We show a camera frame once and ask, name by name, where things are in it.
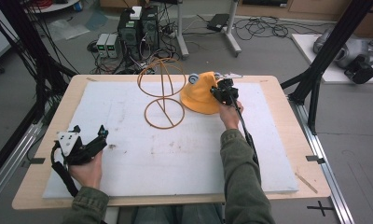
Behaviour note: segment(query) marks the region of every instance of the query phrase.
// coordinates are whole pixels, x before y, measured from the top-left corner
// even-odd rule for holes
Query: small white device
[[[101,34],[99,40],[97,40],[96,47],[99,51],[100,57],[106,58],[108,57],[107,49],[105,47],[105,43],[107,42],[108,37],[110,34]]]
[[[132,7],[134,13],[131,13],[131,20],[133,21],[138,21],[141,18],[141,12],[142,8],[141,7]]]
[[[110,35],[105,43],[109,58],[117,58],[120,53],[120,43],[117,35]]]

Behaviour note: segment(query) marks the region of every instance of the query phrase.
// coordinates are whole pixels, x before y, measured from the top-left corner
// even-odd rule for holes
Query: camera
[[[210,93],[217,101],[221,104],[225,103],[225,105],[232,105],[239,98],[239,90],[233,88],[231,78],[225,78],[217,82],[217,87],[211,87]]]

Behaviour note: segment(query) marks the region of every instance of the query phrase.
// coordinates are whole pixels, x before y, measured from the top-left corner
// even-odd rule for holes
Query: wooden table
[[[73,77],[59,108],[38,148],[35,157],[45,158],[43,164],[32,164],[24,177],[18,193],[12,203],[15,209],[44,209],[70,207],[72,199],[43,199],[51,172],[50,151],[57,139],[56,132],[68,129],[70,120],[80,102],[85,87],[92,81],[136,81],[137,76],[79,75]],[[183,81],[183,76],[172,76],[173,81]],[[145,76],[145,81],[160,81],[160,76]],[[259,83],[265,94],[269,109],[283,142],[287,157],[291,163],[299,191],[295,193],[270,194],[270,200],[327,198],[330,188],[325,180],[320,165],[307,161],[306,156],[313,153],[297,119],[288,104],[276,77],[244,76],[237,82]],[[221,203],[223,194],[213,195],[172,195],[111,197],[109,206],[173,204],[173,203]]]

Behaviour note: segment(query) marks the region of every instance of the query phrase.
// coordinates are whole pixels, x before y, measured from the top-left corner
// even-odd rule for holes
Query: green sleeve
[[[239,130],[221,135],[227,224],[275,223],[260,185],[259,167],[253,162],[254,153]]]
[[[105,193],[82,187],[73,200],[71,211],[64,216],[62,223],[100,223],[108,201],[109,197]]]

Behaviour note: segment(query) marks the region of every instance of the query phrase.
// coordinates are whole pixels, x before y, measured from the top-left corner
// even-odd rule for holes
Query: hand
[[[89,163],[69,166],[70,175],[82,187],[100,188],[100,181],[102,180],[102,154],[102,151],[97,153]]]
[[[240,112],[242,112],[242,103],[240,103],[239,101],[237,101],[236,103],[240,109]],[[224,122],[225,128],[227,130],[239,129],[240,119],[234,106],[219,104],[219,117],[221,118],[222,122]]]

